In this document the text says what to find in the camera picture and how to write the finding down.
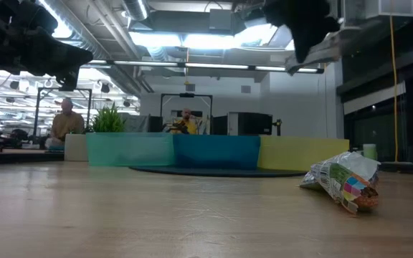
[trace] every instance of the crumpled snack bag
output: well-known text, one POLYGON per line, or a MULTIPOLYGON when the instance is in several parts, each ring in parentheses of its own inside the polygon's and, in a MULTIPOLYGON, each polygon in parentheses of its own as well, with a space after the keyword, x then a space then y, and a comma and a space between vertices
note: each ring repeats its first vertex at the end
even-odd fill
POLYGON ((300 187, 324 189, 352 214, 370 211, 379 204, 375 190, 378 164, 358 153, 345 152, 312 165, 300 187))

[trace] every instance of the black circular mat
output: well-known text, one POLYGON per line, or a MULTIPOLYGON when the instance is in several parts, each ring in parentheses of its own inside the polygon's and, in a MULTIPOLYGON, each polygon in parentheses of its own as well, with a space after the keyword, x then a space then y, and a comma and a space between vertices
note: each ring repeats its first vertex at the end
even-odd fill
POLYGON ((246 178, 269 178, 304 176, 307 171, 286 171, 273 169, 220 169, 220 168, 179 168, 175 166, 131 166, 130 169, 154 173, 167 173, 185 176, 222 176, 222 177, 246 177, 246 178))

